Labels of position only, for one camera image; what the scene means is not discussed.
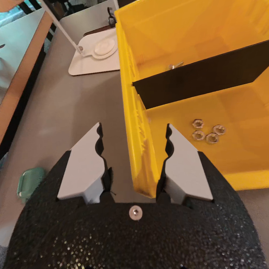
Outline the black clip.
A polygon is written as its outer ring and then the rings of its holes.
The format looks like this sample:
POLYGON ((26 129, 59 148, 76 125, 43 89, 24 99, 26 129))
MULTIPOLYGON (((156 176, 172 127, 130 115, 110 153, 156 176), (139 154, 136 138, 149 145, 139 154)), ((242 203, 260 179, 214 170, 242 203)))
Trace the black clip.
POLYGON ((108 12, 108 15, 109 15, 109 17, 108 17, 109 26, 111 28, 114 28, 115 25, 116 25, 116 23, 117 23, 117 21, 116 21, 116 18, 114 16, 113 9, 111 7, 107 7, 107 12, 108 12))

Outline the large yellow plastic bin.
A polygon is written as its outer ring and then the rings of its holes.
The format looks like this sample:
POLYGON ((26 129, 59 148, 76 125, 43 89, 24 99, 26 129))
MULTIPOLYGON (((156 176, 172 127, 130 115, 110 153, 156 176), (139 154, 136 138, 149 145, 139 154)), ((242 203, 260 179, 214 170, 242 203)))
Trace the large yellow plastic bin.
POLYGON ((146 109, 132 83, 269 39, 268 1, 119 1, 115 11, 134 189, 150 198, 161 175, 166 126, 203 152, 234 190, 268 187, 268 68, 252 83, 146 109), (219 142, 196 141, 192 122, 219 142))

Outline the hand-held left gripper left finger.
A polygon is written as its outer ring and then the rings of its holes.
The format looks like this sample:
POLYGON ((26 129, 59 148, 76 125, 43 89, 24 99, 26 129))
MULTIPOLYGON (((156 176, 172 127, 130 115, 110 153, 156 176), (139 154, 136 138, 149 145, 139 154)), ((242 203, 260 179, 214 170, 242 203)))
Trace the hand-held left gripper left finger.
POLYGON ((71 148, 57 195, 59 200, 82 197, 86 204, 100 203, 106 170, 102 138, 102 125, 98 122, 71 148))

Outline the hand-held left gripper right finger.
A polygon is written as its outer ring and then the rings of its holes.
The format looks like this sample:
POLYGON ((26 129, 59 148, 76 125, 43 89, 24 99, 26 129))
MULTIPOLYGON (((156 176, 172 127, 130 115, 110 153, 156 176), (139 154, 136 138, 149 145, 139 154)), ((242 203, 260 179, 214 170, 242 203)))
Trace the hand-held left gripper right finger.
POLYGON ((173 203, 187 198, 213 201, 198 150, 172 125, 166 128, 167 158, 163 162, 164 191, 173 203))

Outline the white stand with pole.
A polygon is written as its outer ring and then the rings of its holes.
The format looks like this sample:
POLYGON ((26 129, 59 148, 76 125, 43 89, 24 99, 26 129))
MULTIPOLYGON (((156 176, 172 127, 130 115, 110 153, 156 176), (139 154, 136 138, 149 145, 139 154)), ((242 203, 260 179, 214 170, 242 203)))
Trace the white stand with pole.
POLYGON ((53 19, 56 27, 75 48, 75 54, 69 66, 72 76, 110 72, 120 69, 116 28, 103 26, 86 33, 76 44, 61 25, 56 13, 49 7, 49 1, 40 1, 42 8, 53 19))

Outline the wooden desk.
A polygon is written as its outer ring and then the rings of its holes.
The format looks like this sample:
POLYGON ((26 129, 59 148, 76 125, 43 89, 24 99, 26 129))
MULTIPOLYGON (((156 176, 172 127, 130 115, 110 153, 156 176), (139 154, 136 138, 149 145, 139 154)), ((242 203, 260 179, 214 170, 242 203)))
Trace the wooden desk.
POLYGON ((39 9, 1 27, 0 141, 2 142, 38 58, 52 19, 39 9))

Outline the green plastic case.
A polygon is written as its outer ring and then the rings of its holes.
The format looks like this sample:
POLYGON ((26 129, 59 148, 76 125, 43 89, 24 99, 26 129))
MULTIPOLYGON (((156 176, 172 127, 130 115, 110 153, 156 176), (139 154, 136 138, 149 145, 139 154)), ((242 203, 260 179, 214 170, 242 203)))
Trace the green plastic case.
POLYGON ((31 197, 32 193, 45 178, 46 172, 42 167, 35 167, 25 170, 18 181, 17 197, 25 204, 31 197))

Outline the black bin divider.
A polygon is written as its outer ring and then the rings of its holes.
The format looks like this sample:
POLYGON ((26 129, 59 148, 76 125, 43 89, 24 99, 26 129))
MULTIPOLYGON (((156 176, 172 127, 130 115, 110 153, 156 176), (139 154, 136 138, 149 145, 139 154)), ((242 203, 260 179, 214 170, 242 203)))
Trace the black bin divider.
POLYGON ((254 82, 269 66, 269 40, 132 83, 146 109, 254 82))

